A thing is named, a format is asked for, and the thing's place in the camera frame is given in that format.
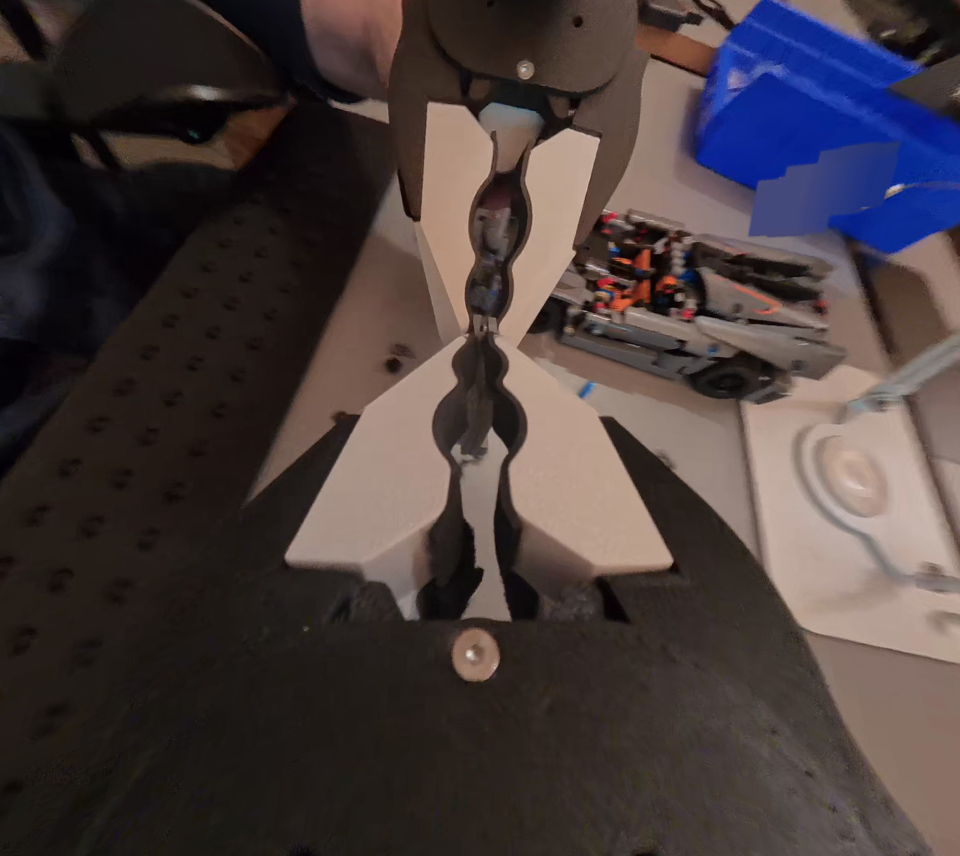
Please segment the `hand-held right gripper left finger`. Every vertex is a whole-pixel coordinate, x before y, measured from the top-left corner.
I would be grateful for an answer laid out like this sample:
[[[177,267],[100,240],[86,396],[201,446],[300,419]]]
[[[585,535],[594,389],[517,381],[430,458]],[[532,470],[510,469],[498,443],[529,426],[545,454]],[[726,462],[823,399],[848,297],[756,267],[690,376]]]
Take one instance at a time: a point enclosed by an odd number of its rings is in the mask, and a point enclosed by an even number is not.
[[[426,619],[464,616],[483,571],[453,448],[467,428],[476,346],[454,339],[368,404],[285,553],[413,597]]]

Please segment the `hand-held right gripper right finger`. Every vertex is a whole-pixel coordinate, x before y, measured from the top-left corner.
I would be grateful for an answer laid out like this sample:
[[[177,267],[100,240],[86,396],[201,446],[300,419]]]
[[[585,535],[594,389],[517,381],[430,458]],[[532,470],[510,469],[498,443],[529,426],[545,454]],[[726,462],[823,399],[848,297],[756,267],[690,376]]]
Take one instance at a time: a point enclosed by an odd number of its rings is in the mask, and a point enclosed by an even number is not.
[[[506,448],[493,532],[511,620],[599,580],[675,564],[597,412],[502,336],[484,344],[491,430]]]

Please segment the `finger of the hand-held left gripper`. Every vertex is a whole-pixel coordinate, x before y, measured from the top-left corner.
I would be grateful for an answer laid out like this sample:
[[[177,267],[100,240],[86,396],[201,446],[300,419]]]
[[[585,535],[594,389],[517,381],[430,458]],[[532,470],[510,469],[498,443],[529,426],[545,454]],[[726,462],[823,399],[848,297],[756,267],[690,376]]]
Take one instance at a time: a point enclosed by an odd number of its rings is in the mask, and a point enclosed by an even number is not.
[[[496,145],[467,107],[428,104],[415,237],[442,346],[471,326],[467,290],[476,264],[474,217],[495,171]]]
[[[521,169],[526,228],[507,263],[504,339],[522,339],[567,269],[600,145],[569,128],[527,150]]]

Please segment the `dark grey lego beam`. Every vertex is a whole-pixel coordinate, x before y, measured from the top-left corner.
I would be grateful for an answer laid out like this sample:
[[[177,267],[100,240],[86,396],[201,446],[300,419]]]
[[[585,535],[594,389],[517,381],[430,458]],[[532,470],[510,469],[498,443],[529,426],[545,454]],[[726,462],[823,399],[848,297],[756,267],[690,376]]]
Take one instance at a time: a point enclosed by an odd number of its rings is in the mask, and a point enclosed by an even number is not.
[[[464,429],[459,442],[463,464],[478,463],[486,456],[487,438],[493,427],[494,399],[487,371],[490,334],[490,318],[475,312],[458,356],[464,406]]]

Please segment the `grey lego car model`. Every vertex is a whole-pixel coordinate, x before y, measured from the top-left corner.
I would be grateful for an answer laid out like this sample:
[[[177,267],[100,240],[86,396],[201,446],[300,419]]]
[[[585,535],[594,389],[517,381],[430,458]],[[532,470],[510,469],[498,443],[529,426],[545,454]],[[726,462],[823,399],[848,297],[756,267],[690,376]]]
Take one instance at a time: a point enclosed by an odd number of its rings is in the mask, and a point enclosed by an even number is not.
[[[772,402],[795,377],[822,380],[847,357],[824,296],[833,272],[820,258],[605,210],[529,334],[707,398]]]

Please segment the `scattered loose lego pieces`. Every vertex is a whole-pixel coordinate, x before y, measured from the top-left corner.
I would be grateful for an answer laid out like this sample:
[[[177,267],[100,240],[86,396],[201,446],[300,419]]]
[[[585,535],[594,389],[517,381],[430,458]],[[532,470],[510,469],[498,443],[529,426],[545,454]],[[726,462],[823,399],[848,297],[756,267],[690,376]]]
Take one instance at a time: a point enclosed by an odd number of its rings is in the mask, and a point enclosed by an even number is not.
[[[690,396],[683,386],[562,345],[552,336],[528,337],[523,350],[600,415],[616,418],[666,466],[679,470],[685,440],[680,416]],[[319,426],[330,430],[359,416],[368,403],[425,360],[425,352],[394,343],[375,352],[372,361],[361,362],[358,354],[351,354],[336,363],[333,374],[340,382],[326,391]]]

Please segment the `person's left hand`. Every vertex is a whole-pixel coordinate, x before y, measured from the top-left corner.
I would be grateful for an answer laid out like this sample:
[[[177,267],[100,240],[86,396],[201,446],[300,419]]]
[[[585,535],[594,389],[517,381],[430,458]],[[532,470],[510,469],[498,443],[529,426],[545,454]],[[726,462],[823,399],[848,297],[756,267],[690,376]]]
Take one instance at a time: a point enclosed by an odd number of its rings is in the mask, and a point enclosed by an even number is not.
[[[385,101],[404,0],[300,0],[310,57],[328,83]]]

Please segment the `black power adapter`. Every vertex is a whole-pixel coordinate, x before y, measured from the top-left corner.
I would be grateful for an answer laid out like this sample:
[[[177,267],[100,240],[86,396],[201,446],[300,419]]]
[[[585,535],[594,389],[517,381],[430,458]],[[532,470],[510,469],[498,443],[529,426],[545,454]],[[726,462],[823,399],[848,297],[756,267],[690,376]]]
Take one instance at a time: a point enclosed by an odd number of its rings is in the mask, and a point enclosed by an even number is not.
[[[686,25],[700,26],[704,15],[688,5],[688,0],[679,2],[638,1],[638,23],[643,27],[676,34]]]

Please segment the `white booklet stand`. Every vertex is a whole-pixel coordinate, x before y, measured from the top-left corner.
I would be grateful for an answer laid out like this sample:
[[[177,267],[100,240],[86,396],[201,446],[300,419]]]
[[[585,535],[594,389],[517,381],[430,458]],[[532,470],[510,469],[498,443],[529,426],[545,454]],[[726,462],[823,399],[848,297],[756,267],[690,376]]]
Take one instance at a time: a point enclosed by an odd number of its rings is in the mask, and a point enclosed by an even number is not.
[[[839,365],[744,406],[761,560],[811,634],[958,665],[958,466],[913,406],[957,369],[954,333],[884,378]]]

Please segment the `black perforated mat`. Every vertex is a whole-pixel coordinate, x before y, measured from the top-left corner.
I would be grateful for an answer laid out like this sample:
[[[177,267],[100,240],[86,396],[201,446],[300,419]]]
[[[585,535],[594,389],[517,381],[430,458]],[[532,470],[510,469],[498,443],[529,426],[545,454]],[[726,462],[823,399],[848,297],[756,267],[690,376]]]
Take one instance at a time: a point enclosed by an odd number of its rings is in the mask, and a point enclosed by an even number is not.
[[[2,854],[100,853],[141,719],[202,671],[258,476],[396,173],[294,109],[2,484]]]

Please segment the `blue plastic bin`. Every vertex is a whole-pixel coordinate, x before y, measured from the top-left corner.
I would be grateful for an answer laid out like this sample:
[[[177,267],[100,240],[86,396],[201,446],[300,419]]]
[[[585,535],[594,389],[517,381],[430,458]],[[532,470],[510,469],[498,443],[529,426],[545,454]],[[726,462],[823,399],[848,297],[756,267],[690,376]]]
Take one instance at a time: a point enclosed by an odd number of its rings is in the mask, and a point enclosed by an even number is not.
[[[754,191],[753,237],[898,253],[958,227],[958,58],[924,68],[762,0],[716,51],[694,155]]]

